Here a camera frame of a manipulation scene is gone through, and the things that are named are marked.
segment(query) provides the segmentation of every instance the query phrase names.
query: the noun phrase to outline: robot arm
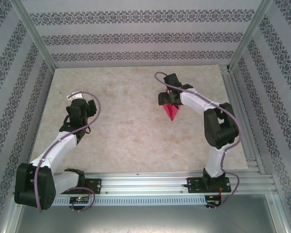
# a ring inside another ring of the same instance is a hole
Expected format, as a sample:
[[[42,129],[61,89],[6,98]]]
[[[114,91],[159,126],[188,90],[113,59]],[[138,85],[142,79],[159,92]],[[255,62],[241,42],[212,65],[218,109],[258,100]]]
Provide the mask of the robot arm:
[[[166,84],[197,93],[191,85],[182,85],[178,81],[176,74],[167,75],[164,81]],[[239,132],[236,123],[227,114],[221,112],[197,95],[182,92],[171,87],[167,87],[167,89],[168,92],[159,93],[159,105],[172,104],[176,107],[178,105],[187,105],[204,117],[205,138],[210,145],[210,156],[204,170],[205,179],[211,181],[225,176],[221,170],[220,163],[224,149],[232,144],[235,137],[238,136]],[[211,100],[209,102],[219,105],[234,115],[229,103],[219,104]]]
[[[38,172],[38,191],[40,204],[42,209],[48,209],[58,194],[72,187],[83,187],[85,183],[85,174],[83,171],[76,169],[66,169],[60,175],[54,175],[54,172],[63,158],[80,142],[86,133],[90,133],[90,128],[80,130],[74,134],[60,140],[70,132],[87,125],[88,117],[96,114],[96,106],[93,100],[86,102],[82,94],[73,96],[71,105],[66,108],[68,115],[64,120],[64,124],[59,129],[56,141],[60,141],[55,145],[47,156],[43,159],[41,168]],[[32,207],[37,207],[34,192],[34,173],[35,169],[41,161],[42,156],[48,148],[36,159],[29,164],[21,164],[16,171],[16,186],[15,186],[15,202]]]

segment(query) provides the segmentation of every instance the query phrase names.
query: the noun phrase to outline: beige floor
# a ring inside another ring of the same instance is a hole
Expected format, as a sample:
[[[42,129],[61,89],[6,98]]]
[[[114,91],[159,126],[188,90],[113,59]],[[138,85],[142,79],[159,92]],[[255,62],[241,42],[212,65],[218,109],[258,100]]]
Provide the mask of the beige floor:
[[[32,158],[56,137],[70,105],[66,96],[83,90],[100,99],[101,115],[57,172],[68,167],[85,172],[202,170],[209,151],[203,117],[182,106],[172,122],[158,105],[165,87],[154,79],[157,71],[176,73],[182,84],[209,99],[228,101],[218,66],[57,69]],[[247,169],[241,145],[229,152],[225,166]]]

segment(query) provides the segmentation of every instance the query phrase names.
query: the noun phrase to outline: wall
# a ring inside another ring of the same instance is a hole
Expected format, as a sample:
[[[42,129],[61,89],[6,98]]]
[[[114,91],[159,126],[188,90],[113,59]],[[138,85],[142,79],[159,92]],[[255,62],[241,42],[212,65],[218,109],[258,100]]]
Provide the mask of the wall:
[[[291,224],[291,0],[272,2],[234,76]]]
[[[57,67],[227,65],[261,0],[24,0]]]
[[[0,223],[16,167],[31,154],[52,74],[8,0],[0,0]]]

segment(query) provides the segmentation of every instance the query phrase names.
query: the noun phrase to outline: metal bracket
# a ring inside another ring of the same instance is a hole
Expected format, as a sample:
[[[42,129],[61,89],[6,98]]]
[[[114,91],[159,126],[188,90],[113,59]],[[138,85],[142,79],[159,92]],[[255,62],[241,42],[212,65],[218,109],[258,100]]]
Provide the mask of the metal bracket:
[[[95,194],[100,194],[101,191],[101,179],[85,179],[84,187],[88,187],[94,191]],[[88,194],[88,191],[84,189],[74,189],[63,192],[62,194]]]
[[[231,192],[228,177],[224,177],[222,180],[212,184],[210,188],[206,187],[202,177],[189,177],[184,187],[188,188],[189,193],[219,193],[220,188],[222,193]]]

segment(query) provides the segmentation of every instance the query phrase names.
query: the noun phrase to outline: wire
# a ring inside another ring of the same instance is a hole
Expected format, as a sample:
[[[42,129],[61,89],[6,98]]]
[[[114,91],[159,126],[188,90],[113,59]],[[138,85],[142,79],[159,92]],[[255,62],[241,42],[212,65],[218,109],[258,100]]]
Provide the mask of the wire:
[[[40,162],[38,163],[38,166],[37,168],[35,169],[35,173],[34,173],[34,193],[35,193],[35,201],[36,201],[36,204],[37,204],[37,208],[39,210],[39,212],[42,212],[42,208],[41,208],[41,204],[40,204],[40,198],[39,198],[39,191],[38,191],[38,173],[39,173],[39,170],[40,170],[40,167],[41,167],[41,164],[43,163],[43,160],[45,159],[45,157],[48,155],[48,153],[62,140],[64,140],[66,137],[78,132],[78,131],[81,131],[83,129],[86,129],[87,127],[89,127],[91,124],[93,124],[97,118],[99,117],[100,115],[100,112],[101,112],[101,105],[100,105],[100,101],[99,99],[93,95],[92,93],[89,93],[87,91],[78,91],[76,93],[73,93],[72,95],[68,96],[68,98],[71,98],[72,96],[74,95],[77,95],[77,94],[87,94],[87,95],[90,95],[92,96],[93,98],[96,99],[97,103],[98,103],[98,106],[99,106],[99,110],[98,110],[98,113],[96,115],[96,117],[90,122],[88,123],[87,125],[77,129],[77,130],[74,130],[68,134],[66,134],[65,136],[63,136],[62,138],[60,138],[59,140],[57,140],[56,142],[54,142],[48,149],[47,151],[44,153],[44,155],[42,156]],[[74,187],[73,189],[88,189],[88,191],[90,192],[93,192],[92,190],[90,190],[89,188],[84,188],[84,187]]]
[[[221,170],[225,173],[225,174],[228,174],[228,175],[232,175],[232,176],[235,176],[237,178],[237,184],[233,190],[233,192],[228,196],[228,198],[218,207],[212,207],[212,209],[218,209],[218,208],[221,208],[222,206],[224,206],[227,202],[230,201],[230,199],[232,198],[232,196],[237,192],[237,188],[239,186],[239,183],[240,183],[240,179],[239,179],[239,176],[233,172],[229,172],[229,171],[225,171],[225,169],[223,168],[223,162],[224,162],[224,159],[225,159],[225,156],[226,156],[226,152],[229,150],[229,149],[232,149],[234,148],[235,146],[237,146],[240,142],[241,142],[241,139],[243,137],[243,129],[241,128],[241,125],[240,123],[238,122],[238,120],[233,116],[232,113],[230,113],[229,111],[227,111],[226,109],[220,107],[219,105],[213,103],[212,101],[208,100],[207,98],[205,98],[204,96],[202,96],[201,94],[199,93],[196,93],[196,92],[193,92],[193,91],[189,91],[189,90],[186,90],[186,89],[183,89],[183,88],[180,88],[180,87],[176,87],[176,86],[172,86],[172,85],[169,85],[169,84],[166,84],[164,83],[162,80],[160,80],[157,75],[158,74],[163,74],[165,76],[167,76],[166,73],[164,72],[156,72],[154,74],[154,77],[157,81],[159,81],[161,84],[165,85],[165,86],[168,86],[168,87],[171,87],[173,89],[176,89],[176,90],[179,90],[179,91],[183,91],[183,92],[187,92],[187,93],[190,93],[192,95],[196,95],[197,97],[201,98],[203,101],[205,101],[206,103],[212,105],[213,107],[216,107],[218,108],[219,110],[221,110],[222,112],[226,113],[230,118],[233,119],[233,121],[235,122],[235,124],[237,125],[238,127],[238,130],[239,130],[239,137],[238,137],[238,140],[231,144],[229,147],[225,148],[224,151],[223,151],[223,155],[222,155],[222,159],[221,159],[221,162],[220,162],[220,168]]]
[[[72,203],[72,205],[71,205],[71,209],[72,209],[72,211],[73,211],[73,212],[74,212],[74,211],[75,211],[75,212],[81,212],[81,211],[85,211],[85,210],[89,209],[89,208],[94,204],[95,199],[96,199],[94,191],[93,191],[92,189],[90,189],[90,188],[86,188],[86,187],[73,187],[73,188],[70,188],[70,189],[68,189],[68,190],[75,190],[75,189],[84,189],[84,190],[89,191],[90,193],[93,194],[93,200],[92,200],[92,202],[91,202],[89,205],[85,206],[83,209],[80,209],[80,210],[76,210],[76,209],[73,208],[74,204],[77,203],[77,202],[75,201],[75,202]]]

